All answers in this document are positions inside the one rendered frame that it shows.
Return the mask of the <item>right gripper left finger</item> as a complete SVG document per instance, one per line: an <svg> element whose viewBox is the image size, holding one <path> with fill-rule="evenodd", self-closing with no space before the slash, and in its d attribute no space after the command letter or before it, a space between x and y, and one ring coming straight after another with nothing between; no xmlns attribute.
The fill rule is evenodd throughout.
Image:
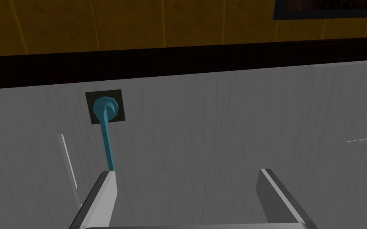
<svg viewBox="0 0 367 229"><path fill-rule="evenodd" d="M68 229L109 227L116 198L115 171L103 171Z"/></svg>

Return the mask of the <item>dark framed wall picture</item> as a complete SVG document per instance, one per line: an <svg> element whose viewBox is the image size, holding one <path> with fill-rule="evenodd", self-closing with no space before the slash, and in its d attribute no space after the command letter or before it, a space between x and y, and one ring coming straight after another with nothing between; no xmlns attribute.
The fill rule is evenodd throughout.
<svg viewBox="0 0 367 229"><path fill-rule="evenodd" d="M275 0L274 20L367 17L367 0Z"/></svg>

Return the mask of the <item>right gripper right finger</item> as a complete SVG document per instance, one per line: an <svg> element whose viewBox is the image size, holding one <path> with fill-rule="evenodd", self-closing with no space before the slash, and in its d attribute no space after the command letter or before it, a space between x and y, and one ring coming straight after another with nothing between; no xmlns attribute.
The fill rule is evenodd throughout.
<svg viewBox="0 0 367 229"><path fill-rule="evenodd" d="M282 229L318 229L271 169L259 170L256 194L268 223L282 225Z"/></svg>

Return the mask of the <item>grey door leaf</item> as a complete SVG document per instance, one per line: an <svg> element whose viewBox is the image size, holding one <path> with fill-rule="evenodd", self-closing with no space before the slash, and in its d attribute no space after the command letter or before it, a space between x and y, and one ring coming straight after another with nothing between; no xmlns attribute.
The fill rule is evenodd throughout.
<svg viewBox="0 0 367 229"><path fill-rule="evenodd" d="M68 229L107 162L112 226L265 223L272 169L319 229L367 229L367 62L0 89L0 229Z"/></svg>

